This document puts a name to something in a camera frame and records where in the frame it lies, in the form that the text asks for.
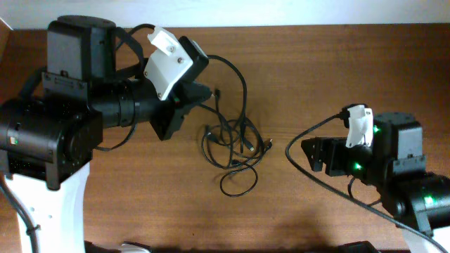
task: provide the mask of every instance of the black cylinder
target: black cylinder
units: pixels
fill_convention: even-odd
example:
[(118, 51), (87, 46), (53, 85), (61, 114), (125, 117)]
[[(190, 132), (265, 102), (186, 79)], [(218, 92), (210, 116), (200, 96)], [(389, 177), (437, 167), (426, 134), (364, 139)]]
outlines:
[(103, 128), (147, 122), (172, 103), (161, 101), (153, 85), (146, 80), (103, 86), (92, 94), (91, 106), (102, 113)]

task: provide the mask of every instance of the black cord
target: black cord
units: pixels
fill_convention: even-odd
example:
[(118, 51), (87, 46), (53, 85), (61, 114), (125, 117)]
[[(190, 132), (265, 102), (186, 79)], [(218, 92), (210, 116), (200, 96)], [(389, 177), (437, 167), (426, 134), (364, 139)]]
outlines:
[(20, 218), (23, 220), (23, 223), (27, 227), (26, 234), (30, 237), (32, 252), (38, 253), (39, 248), (38, 248), (38, 244), (37, 244), (36, 230), (40, 229), (40, 225), (33, 226), (33, 222), (31, 221), (31, 218), (28, 216), (25, 209), (18, 202), (18, 200), (14, 197), (14, 194), (12, 194), (12, 192), (9, 190), (8, 186), (6, 185), (4, 175), (0, 174), (0, 177), (1, 177), (0, 190), (5, 195), (9, 204), (11, 204), (11, 206), (14, 208), (14, 210), (19, 214)]
[[(136, 33), (137, 31), (139, 31), (139, 30), (141, 30), (141, 29), (143, 29), (143, 28), (148, 28), (148, 29), (154, 30), (154, 29), (155, 29), (155, 26), (154, 26), (154, 25), (151, 25), (151, 24), (141, 24), (141, 25), (138, 25), (138, 26), (134, 27), (133, 29), (131, 29), (131, 30), (128, 32), (128, 34), (129, 34), (129, 35), (133, 35), (134, 33)], [(116, 50), (116, 51), (119, 50), (119, 48), (120, 48), (123, 44), (124, 44), (124, 42), (123, 42), (123, 41), (120, 41), (119, 44), (115, 47), (115, 50)]]
[[(135, 54), (139, 58), (139, 63), (138, 64), (130, 66), (130, 67), (126, 67), (124, 69), (116, 71), (116, 75), (120, 79), (123, 79), (126, 82), (129, 81), (128, 78), (130, 78), (130, 77), (133, 77), (133, 76), (140, 77), (142, 75), (142, 71), (143, 71), (143, 68), (145, 67), (145, 64), (147, 64), (147, 60), (148, 59), (143, 57), (143, 54), (142, 54), (143, 51), (142, 51), (141, 45), (139, 44), (139, 46), (137, 46), (136, 43), (135, 43), (137, 41), (135, 41), (131, 37), (135, 32), (137, 32), (137, 31), (139, 31), (139, 30), (141, 30), (143, 28), (150, 28), (150, 29), (154, 30), (155, 26), (154, 25), (150, 25), (150, 24), (138, 25), (138, 26), (134, 27), (133, 29), (131, 29), (129, 32), (127, 32), (126, 36), (123, 34), (123, 29), (122, 28), (119, 28), (119, 29), (116, 30), (116, 35), (120, 38), (120, 42), (116, 46), (115, 50), (116, 51), (119, 50), (119, 48), (124, 43), (127, 43), (128, 46), (133, 50), (133, 52), (135, 52)], [(139, 111), (139, 109), (135, 105), (134, 106), (134, 113), (136, 114), (137, 111)], [(105, 147), (98, 146), (98, 147), (95, 147), (95, 149), (103, 151), (103, 152), (109, 152), (111, 150), (114, 150), (116, 148), (119, 148), (119, 147), (123, 146), (125, 143), (127, 143), (132, 138), (132, 136), (134, 135), (134, 132), (136, 132), (136, 129), (137, 129), (137, 126), (138, 126), (137, 125), (138, 123), (137, 123), (136, 115), (134, 115), (133, 121), (134, 121), (134, 123), (131, 125), (131, 129), (129, 130), (127, 136), (119, 144), (117, 144), (117, 145), (115, 145), (115, 146), (113, 146), (111, 148), (105, 148)]]
[[(227, 174), (223, 175), (220, 180), (220, 191), (229, 197), (240, 197), (247, 193), (249, 193), (257, 184), (258, 182), (258, 173), (256, 172), (255, 166), (258, 165), (263, 156), (266, 154), (266, 152), (272, 147), (271, 140), (265, 144), (262, 140), (261, 135), (259, 134), (256, 126), (250, 121), (249, 118), (245, 116), (245, 109), (247, 107), (247, 84), (245, 82), (244, 76), (240, 73), (238, 68), (230, 63), (227, 59), (222, 58), (220, 56), (214, 56), (214, 55), (208, 55), (209, 59), (212, 60), (219, 60), (225, 64), (227, 64), (239, 77), (239, 80), (243, 87), (243, 105), (242, 109), (240, 111), (238, 119), (231, 119), (226, 120), (223, 114), (219, 112), (219, 98), (220, 98), (220, 92), (216, 90), (214, 98), (215, 98), (215, 106), (216, 108), (213, 109), (206, 105), (200, 105), (200, 107), (209, 110), (210, 112), (213, 112), (216, 114), (216, 116), (219, 118), (219, 124), (213, 127), (207, 126), (205, 134), (202, 137), (201, 140), (201, 149), (203, 156), (205, 159), (212, 165), (220, 168), (220, 169), (234, 169), (233, 171), (228, 172)], [(212, 130), (219, 129), (219, 135), (215, 136), (212, 133)], [(257, 148), (256, 151), (250, 155), (243, 155), (243, 146), (247, 146), (250, 150), (253, 149), (252, 144), (245, 138), (245, 129), (250, 129), (252, 133), (256, 136), (257, 139)], [(224, 140), (224, 132), (228, 134), (229, 141)], [(234, 145), (240, 141), (241, 146), (241, 153), (236, 152), (234, 150)], [(227, 147), (230, 151), (229, 160), (226, 164), (220, 164), (218, 161), (214, 159), (214, 156), (212, 155), (210, 144), (215, 143), (220, 146)], [(234, 159), (234, 155), (243, 158), (243, 160), (237, 160)], [(245, 191), (239, 193), (239, 194), (230, 194), (224, 190), (223, 182), (224, 179), (228, 176), (244, 172), (251, 169), (253, 173), (255, 173), (255, 181), (254, 183)]]
[[(353, 199), (353, 194), (352, 194), (352, 186), (353, 186), (353, 182), (356, 180), (355, 177), (352, 177), (352, 180), (350, 180), (349, 185), (347, 186), (347, 191), (349, 192), (349, 196)], [(367, 204), (369, 207), (372, 207), (374, 205), (378, 205), (381, 203), (381, 198), (379, 200), (376, 200), (370, 204)]]
[(285, 155), (286, 155), (286, 157), (288, 158), (289, 162), (290, 162), (292, 165), (294, 165), (294, 167), (297, 168), (300, 172), (302, 172), (306, 177), (308, 177), (309, 179), (311, 179), (311, 180), (314, 181), (315, 183), (319, 184), (320, 186), (324, 187), (326, 190), (329, 190), (330, 192), (335, 193), (335, 194), (339, 195), (340, 197), (343, 197), (344, 199), (353, 202), (354, 204), (356, 204), (356, 205), (358, 205), (358, 206), (360, 206), (360, 207), (362, 207), (362, 208), (364, 208), (364, 209), (366, 209), (366, 210), (368, 210), (368, 211), (370, 211), (370, 212), (372, 212), (372, 213), (374, 213), (374, 214), (380, 216), (381, 218), (384, 218), (385, 220), (387, 220), (387, 221), (389, 221), (389, 222), (391, 222), (391, 223), (397, 225), (398, 227), (403, 228), (403, 229), (405, 229), (405, 230), (407, 230), (407, 231), (409, 231), (409, 232), (411, 232), (411, 233), (413, 233), (413, 234), (415, 234), (415, 235), (417, 235), (417, 236), (419, 236), (419, 237), (421, 237), (421, 238), (427, 240), (429, 243), (433, 244), (436, 248), (438, 248), (438, 249), (439, 249), (440, 251), (442, 251), (443, 253), (448, 253), (448, 252), (447, 252), (447, 251), (446, 251), (446, 250), (445, 250), (438, 242), (436, 242), (435, 240), (433, 240), (430, 236), (426, 236), (426, 235), (424, 235), (423, 233), (417, 231), (416, 229), (414, 229), (414, 228), (412, 228), (412, 227), (410, 227), (410, 226), (407, 226), (407, 225), (403, 224), (402, 222), (396, 221), (395, 219), (393, 219), (392, 217), (386, 215), (385, 213), (380, 212), (380, 211), (378, 211), (377, 209), (375, 209), (375, 208), (373, 208), (373, 207), (369, 207), (368, 205), (364, 204), (363, 202), (361, 202), (361, 201), (359, 201), (359, 200), (357, 200), (357, 199), (354, 199), (354, 198), (350, 197), (349, 195), (343, 193), (342, 191), (340, 191), (340, 190), (338, 190), (338, 189), (336, 189), (336, 188), (334, 188), (334, 187), (328, 185), (327, 183), (323, 182), (322, 180), (316, 178), (315, 176), (313, 176), (312, 174), (310, 174), (306, 169), (303, 169), (303, 168), (302, 168), (298, 163), (296, 163), (296, 161), (294, 161), (294, 159), (290, 156), (290, 153), (289, 153), (290, 148), (292, 147), (292, 145), (293, 145), (296, 141), (298, 141), (298, 140), (299, 140), (300, 138), (302, 138), (303, 136), (305, 136), (305, 135), (311, 133), (311, 132), (314, 131), (315, 129), (317, 129), (317, 128), (323, 126), (324, 124), (326, 124), (326, 123), (328, 123), (328, 122), (330, 122), (331, 120), (337, 119), (337, 118), (340, 118), (340, 117), (341, 117), (341, 114), (333, 115), (333, 116), (331, 116), (331, 117), (329, 117), (329, 118), (323, 120), (322, 122), (318, 123), (317, 125), (313, 126), (312, 128), (307, 129), (306, 131), (304, 131), (304, 132), (302, 132), (301, 134), (299, 134), (298, 136), (296, 136), (293, 140), (291, 140), (291, 142), (289, 142), (288, 146), (286, 146), (286, 149), (285, 149)]

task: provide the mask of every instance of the white 3d-printed part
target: white 3d-printed part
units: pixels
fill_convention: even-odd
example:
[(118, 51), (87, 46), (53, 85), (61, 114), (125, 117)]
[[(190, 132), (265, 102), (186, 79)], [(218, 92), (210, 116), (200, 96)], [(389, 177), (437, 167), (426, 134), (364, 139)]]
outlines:
[(189, 70), (193, 61), (176, 37), (161, 27), (148, 35), (156, 51), (148, 59), (144, 76), (156, 89), (160, 100), (166, 100), (172, 87)]

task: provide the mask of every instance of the black cable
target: black cable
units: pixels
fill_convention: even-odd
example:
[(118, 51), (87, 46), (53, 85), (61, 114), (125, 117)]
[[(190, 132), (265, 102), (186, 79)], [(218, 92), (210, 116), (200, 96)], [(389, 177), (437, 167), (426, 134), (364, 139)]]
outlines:
[(299, 134), (298, 136), (296, 136), (293, 140), (291, 140), (291, 142), (289, 142), (288, 146), (286, 146), (285, 149), (285, 155), (288, 158), (289, 162), (294, 165), (295, 168), (297, 168), (300, 172), (302, 172), (306, 177), (308, 177), (309, 179), (311, 179), (312, 181), (314, 181), (314, 183), (317, 183), (318, 185), (324, 187), (326, 190), (329, 190), (332, 193), (335, 193), (337, 195), (339, 195), (340, 197), (343, 197), (346, 200), (349, 200), (350, 202), (353, 202), (354, 204), (378, 215), (381, 218), (384, 218), (385, 220), (397, 225), (400, 228), (403, 228), (425, 240), (427, 240), (429, 243), (433, 244), (436, 248), (438, 248), (440, 251), (442, 251), (443, 253), (448, 253), (438, 242), (436, 242), (435, 240), (433, 240), (433, 238), (426, 236), (424, 234), (422, 234), (421, 232), (417, 231), (416, 229), (407, 226), (405, 224), (403, 224), (402, 222), (396, 221), (395, 219), (393, 219), (392, 217), (386, 215), (383, 212), (378, 211), (377, 209), (373, 208), (373, 207), (369, 207), (368, 205), (364, 204), (363, 202), (351, 198), (350, 196), (348, 196), (347, 194), (343, 193), (342, 191), (328, 185), (327, 183), (323, 182), (322, 180), (316, 178), (315, 176), (313, 176), (312, 174), (310, 174), (306, 169), (303, 169), (298, 163), (296, 163), (296, 161), (294, 161), (294, 159), (290, 156), (290, 147), (292, 147), (292, 145), (298, 141), (300, 138), (302, 138), (303, 136), (311, 133), (312, 131), (316, 130), (317, 128), (323, 126), (324, 124), (330, 122), (333, 119), (337, 119), (340, 118), (341, 114), (336, 114), (333, 115), (325, 120), (323, 120), (322, 122), (318, 123), (317, 125), (311, 127), (310, 129), (307, 129), (306, 131), (302, 132), (301, 134)]
[[(230, 63), (227, 59), (222, 58), (220, 56), (208, 55), (208, 58), (212, 59), (212, 60), (219, 60), (219, 61), (227, 64), (238, 75), (239, 80), (243, 87), (243, 105), (242, 105), (242, 109), (240, 111), (238, 119), (227, 120), (227, 119), (225, 119), (223, 114), (221, 114), (219, 112), (219, 98), (220, 98), (219, 91), (216, 91), (215, 95), (214, 95), (215, 106), (216, 106), (215, 109), (213, 109), (209, 106), (206, 106), (206, 105), (200, 105), (200, 107), (202, 107), (206, 110), (209, 110), (210, 112), (213, 112), (219, 118), (219, 124), (216, 126), (212, 126), (212, 127), (207, 126), (205, 134), (202, 137), (201, 149), (202, 149), (203, 156), (210, 164), (212, 164), (220, 169), (234, 169), (233, 171), (230, 171), (227, 174), (222, 176), (222, 178), (220, 180), (220, 191), (229, 197), (240, 197), (240, 196), (243, 196), (243, 195), (249, 193), (256, 186), (256, 184), (258, 182), (258, 173), (256, 172), (255, 166), (261, 162), (263, 156), (272, 147), (272, 142), (270, 140), (269, 143), (264, 144), (262, 137), (259, 134), (256, 126), (252, 123), (252, 121), (249, 118), (247, 118), (245, 116), (245, 109), (247, 107), (247, 84), (245, 82), (244, 76), (240, 73), (238, 68), (235, 65), (233, 65), (232, 63)], [(212, 133), (212, 130), (214, 130), (214, 129), (220, 130), (220, 134), (218, 136), (215, 136)], [(256, 151), (250, 156), (242, 154), (244, 145), (247, 146), (249, 149), (253, 148), (252, 144), (245, 138), (245, 129), (250, 129), (252, 131), (252, 133), (256, 136), (256, 139), (257, 139), (257, 148), (255, 149)], [(228, 142), (224, 140), (224, 132), (226, 132), (226, 134), (228, 134), (228, 137), (229, 137)], [(241, 153), (236, 152), (234, 150), (234, 145), (238, 141), (240, 141), (240, 145), (242, 147)], [(211, 143), (215, 143), (217, 145), (224, 146), (229, 149), (230, 155), (229, 155), (228, 162), (226, 164), (220, 164), (220, 163), (218, 163), (218, 161), (216, 161), (214, 159), (214, 156), (212, 155), (212, 152), (210, 149)], [(243, 160), (234, 159), (233, 158), (234, 155), (236, 155), (240, 158), (243, 158)], [(245, 190), (241, 193), (238, 193), (238, 194), (230, 194), (224, 190), (223, 182), (226, 177), (240, 173), (240, 172), (247, 171), (249, 169), (251, 169), (253, 171), (253, 173), (255, 173), (255, 181), (247, 190)]]
[(32, 252), (38, 253), (39, 247), (37, 244), (36, 230), (40, 229), (40, 225), (33, 226), (33, 222), (31, 221), (31, 218), (28, 216), (25, 209), (17, 201), (17, 199), (14, 197), (14, 194), (12, 194), (12, 192), (9, 190), (8, 186), (6, 185), (6, 182), (4, 180), (4, 175), (0, 174), (0, 177), (1, 177), (0, 191), (5, 195), (9, 204), (11, 204), (11, 206), (14, 208), (14, 210), (19, 214), (20, 218), (23, 220), (23, 223), (25, 224), (25, 227), (27, 228), (27, 235), (30, 237)]
[[(347, 186), (347, 191), (349, 192), (349, 196), (354, 199), (353, 194), (352, 194), (352, 186), (353, 186), (353, 182), (356, 180), (356, 177), (352, 177), (352, 180), (350, 180), (349, 185)], [(367, 204), (369, 207), (372, 207), (374, 205), (378, 205), (381, 203), (381, 199), (376, 200), (370, 204)]]
[(125, 143), (127, 143), (133, 137), (134, 132), (136, 132), (136, 129), (138, 127), (140, 106), (141, 106), (140, 103), (134, 103), (133, 124), (131, 125), (131, 128), (130, 128), (127, 136), (125, 137), (125, 139), (122, 142), (120, 142), (119, 144), (117, 144), (111, 148), (104, 148), (101, 146), (97, 146), (97, 147), (95, 147), (95, 149), (103, 151), (103, 152), (110, 152), (111, 150), (119, 148), (119, 147), (123, 146)]
[[(141, 29), (143, 29), (143, 28), (148, 28), (148, 29), (154, 30), (154, 29), (155, 29), (155, 26), (154, 26), (154, 25), (151, 25), (151, 24), (140, 24), (140, 25), (134, 27), (133, 29), (131, 29), (131, 30), (128, 32), (128, 34), (133, 35), (134, 33), (136, 33), (137, 31), (139, 31), (139, 30), (141, 30)], [(123, 41), (120, 41), (119, 44), (115, 47), (115, 50), (116, 50), (116, 51), (119, 50), (119, 48), (120, 48), (123, 44), (124, 44), (124, 42), (123, 42)]]

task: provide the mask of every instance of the cable connector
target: cable connector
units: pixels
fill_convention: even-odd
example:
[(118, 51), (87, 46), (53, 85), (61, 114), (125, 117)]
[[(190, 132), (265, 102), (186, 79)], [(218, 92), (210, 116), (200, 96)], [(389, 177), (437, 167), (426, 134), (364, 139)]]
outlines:
[(209, 141), (212, 141), (214, 143), (218, 143), (219, 142), (219, 139), (217, 138), (217, 136), (215, 136), (214, 134), (211, 133), (209, 125), (205, 126), (205, 135), (206, 135), (206, 138)]
[(248, 148), (250, 151), (255, 150), (253, 144), (249, 140), (247, 140), (246, 137), (242, 137), (242, 142), (244, 143), (245, 147)]
[(220, 90), (219, 89), (214, 90), (214, 96), (216, 97), (217, 101), (220, 100)]
[(269, 149), (271, 149), (273, 145), (274, 145), (273, 140), (269, 139), (268, 143), (265, 144), (265, 146), (266, 146), (265, 147), (265, 152), (269, 151)]
[(238, 160), (234, 159), (234, 160), (231, 161), (231, 166), (236, 167), (236, 166), (239, 166), (239, 165), (242, 165), (242, 163), (239, 162)]

